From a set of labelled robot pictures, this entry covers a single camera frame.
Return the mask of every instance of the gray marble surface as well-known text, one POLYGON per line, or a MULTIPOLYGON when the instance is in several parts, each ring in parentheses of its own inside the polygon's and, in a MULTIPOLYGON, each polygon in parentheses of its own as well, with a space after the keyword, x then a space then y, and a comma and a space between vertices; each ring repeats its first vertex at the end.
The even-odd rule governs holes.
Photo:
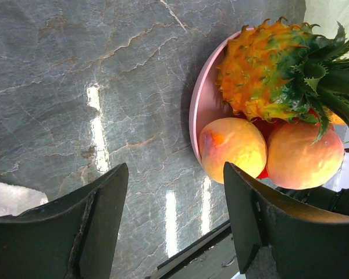
POLYGON ((242 25, 304 0, 0 0, 0 181, 56 199, 126 162, 111 278, 143 278, 227 220, 188 134, 196 78, 242 25))

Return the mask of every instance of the pink plate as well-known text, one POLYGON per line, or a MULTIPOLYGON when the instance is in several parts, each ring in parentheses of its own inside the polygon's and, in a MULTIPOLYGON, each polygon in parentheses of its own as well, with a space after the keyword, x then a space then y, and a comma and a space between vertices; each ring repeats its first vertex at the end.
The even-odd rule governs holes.
POLYGON ((219 91, 218 85, 215 84, 218 75, 216 66, 221 63, 224 57, 223 50, 228 40, 236 38, 239 34, 240 31, 231 35, 212 52, 205 62, 194 87, 190 103, 189 126, 191 145, 200 164, 201 158, 198 146, 200 132, 210 122, 234 115, 229 105, 222 105, 222 93, 219 91))

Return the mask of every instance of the yellow peach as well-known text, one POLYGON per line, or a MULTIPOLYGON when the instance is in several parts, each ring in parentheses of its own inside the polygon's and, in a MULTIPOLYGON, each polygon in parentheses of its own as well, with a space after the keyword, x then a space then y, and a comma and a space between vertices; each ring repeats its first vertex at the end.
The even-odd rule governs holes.
POLYGON ((330 121, 331 123, 333 124, 336 124, 336 125, 345 125, 345 122, 343 119, 339 118, 336 114, 334 113, 331 113, 330 114, 330 121))
POLYGON ((266 168, 282 188, 308 189, 330 180, 344 159, 344 145, 332 130, 313 144, 319 131, 314 124, 286 123, 268 140, 266 168))
POLYGON ((245 119, 218 119, 203 128, 199 150, 204 171, 223 184, 223 167, 230 162, 256 178, 266 165, 266 143, 260 131, 245 119))

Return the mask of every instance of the spiky fruit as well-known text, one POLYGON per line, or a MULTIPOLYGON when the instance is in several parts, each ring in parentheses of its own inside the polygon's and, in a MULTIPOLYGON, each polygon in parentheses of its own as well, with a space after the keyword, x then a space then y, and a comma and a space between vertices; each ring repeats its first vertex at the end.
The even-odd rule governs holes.
POLYGON ((330 40, 312 33, 315 24, 287 26, 282 19, 253 30, 244 26, 228 42, 216 83, 235 114, 319 123, 318 141, 332 113, 349 126, 349 59, 340 59, 349 40, 341 24, 330 40))

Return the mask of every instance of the white cloth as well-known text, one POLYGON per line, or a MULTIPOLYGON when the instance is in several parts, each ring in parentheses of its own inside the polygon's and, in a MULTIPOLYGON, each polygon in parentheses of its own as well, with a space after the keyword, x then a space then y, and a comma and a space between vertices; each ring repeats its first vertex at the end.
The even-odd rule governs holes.
POLYGON ((313 28, 315 34, 332 39, 337 33, 337 22, 340 22, 345 28, 346 38, 349 39, 349 0, 305 0, 305 2, 307 10, 304 21, 320 25, 313 28))
POLYGON ((47 202, 43 192, 0 182, 0 216, 17 216, 47 202))

